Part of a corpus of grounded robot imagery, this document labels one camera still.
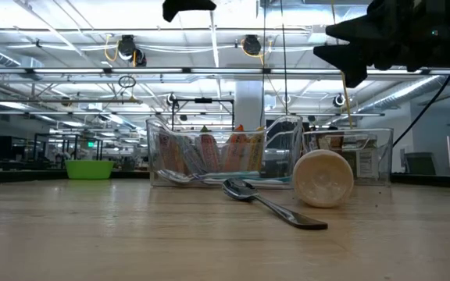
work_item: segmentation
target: white pillar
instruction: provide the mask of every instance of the white pillar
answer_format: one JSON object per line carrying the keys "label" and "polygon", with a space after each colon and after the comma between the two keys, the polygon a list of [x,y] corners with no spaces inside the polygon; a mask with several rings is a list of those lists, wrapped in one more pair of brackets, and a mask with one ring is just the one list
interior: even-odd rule
{"label": "white pillar", "polygon": [[262,99],[262,81],[237,81],[234,103],[235,126],[242,124],[244,130],[256,130],[259,126],[265,126]]}

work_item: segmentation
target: wooden table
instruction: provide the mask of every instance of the wooden table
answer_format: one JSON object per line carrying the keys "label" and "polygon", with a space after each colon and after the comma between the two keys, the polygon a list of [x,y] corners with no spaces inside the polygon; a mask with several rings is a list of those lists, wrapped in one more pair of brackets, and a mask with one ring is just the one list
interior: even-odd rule
{"label": "wooden table", "polygon": [[0,185],[0,280],[450,280],[450,189],[360,187],[293,228],[217,189],[146,180]]}

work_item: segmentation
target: green bowl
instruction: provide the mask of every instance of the green bowl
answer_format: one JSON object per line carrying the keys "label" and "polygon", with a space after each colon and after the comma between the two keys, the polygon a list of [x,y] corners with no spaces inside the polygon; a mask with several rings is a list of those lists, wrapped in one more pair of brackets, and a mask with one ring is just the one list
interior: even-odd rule
{"label": "green bowl", "polygon": [[113,170],[112,161],[66,161],[67,176],[71,180],[107,180]]}

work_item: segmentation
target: desk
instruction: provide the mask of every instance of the desk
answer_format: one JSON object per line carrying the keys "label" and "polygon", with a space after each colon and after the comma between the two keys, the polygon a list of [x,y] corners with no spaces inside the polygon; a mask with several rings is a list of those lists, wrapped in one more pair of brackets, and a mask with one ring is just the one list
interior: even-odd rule
{"label": "desk", "polygon": [[306,231],[217,189],[147,180],[0,185],[0,280],[448,280],[450,189],[359,187],[343,208],[265,197]]}

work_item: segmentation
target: clear plastic container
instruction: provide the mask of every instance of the clear plastic container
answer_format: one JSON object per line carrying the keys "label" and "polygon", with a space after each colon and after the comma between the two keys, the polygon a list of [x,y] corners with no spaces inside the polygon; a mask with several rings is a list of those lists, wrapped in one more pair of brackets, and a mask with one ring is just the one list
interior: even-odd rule
{"label": "clear plastic container", "polygon": [[302,152],[302,118],[282,116],[266,130],[173,132],[147,120],[153,186],[219,187],[241,178],[255,187],[291,188]]}
{"label": "clear plastic container", "polygon": [[393,129],[327,130],[303,134],[303,151],[326,149],[341,155],[355,185],[390,186]]}

